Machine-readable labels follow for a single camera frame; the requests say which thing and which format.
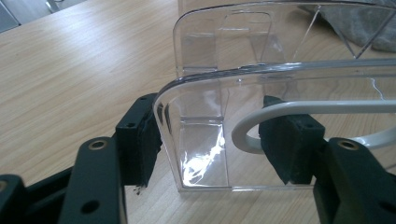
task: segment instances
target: mounting hole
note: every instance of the mounting hole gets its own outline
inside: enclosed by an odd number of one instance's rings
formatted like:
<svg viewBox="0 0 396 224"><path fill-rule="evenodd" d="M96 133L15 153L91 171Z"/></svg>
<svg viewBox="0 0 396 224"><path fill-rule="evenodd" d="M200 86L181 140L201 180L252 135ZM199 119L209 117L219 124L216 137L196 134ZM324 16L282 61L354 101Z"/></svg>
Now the mounting hole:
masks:
<svg viewBox="0 0 396 224"><path fill-rule="evenodd" d="M379 205L387 210L388 212L391 212L393 214L396 214L396 206L391 204L391 203L385 203L385 202L380 202Z"/></svg>
<svg viewBox="0 0 396 224"><path fill-rule="evenodd" d="M134 126L136 126L136 124L135 123L128 123L126 126L128 128L134 128Z"/></svg>
<svg viewBox="0 0 396 224"><path fill-rule="evenodd" d="M7 188L7 181L6 180L0 180L0 192L5 190Z"/></svg>
<svg viewBox="0 0 396 224"><path fill-rule="evenodd" d="M347 140L338 141L338 146L343 147L348 150L358 150L359 149L359 146L356 145L356 143L347 141Z"/></svg>
<svg viewBox="0 0 396 224"><path fill-rule="evenodd" d="M99 208L99 202L96 200L92 200L92 201L89 201L82 205L81 213L82 214L90 214L90 213L96 211L98 208Z"/></svg>
<svg viewBox="0 0 396 224"><path fill-rule="evenodd" d="M97 140L97 141L91 142L90 145L88 146L88 148L90 150L98 150L98 149L104 148L105 146L107 146L107 141Z"/></svg>

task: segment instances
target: wood grain surface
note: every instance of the wood grain surface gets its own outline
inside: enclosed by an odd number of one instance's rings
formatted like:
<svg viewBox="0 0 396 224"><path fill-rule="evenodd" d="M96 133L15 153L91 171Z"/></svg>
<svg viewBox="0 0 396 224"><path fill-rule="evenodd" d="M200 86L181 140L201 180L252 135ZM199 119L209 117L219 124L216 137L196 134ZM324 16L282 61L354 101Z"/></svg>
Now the wood grain surface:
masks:
<svg viewBox="0 0 396 224"><path fill-rule="evenodd" d="M177 18L176 0L90 0L0 34L0 174L31 185L113 134L134 100L176 78ZM311 190L178 192L164 150L126 198L129 223L318 223Z"/></svg>

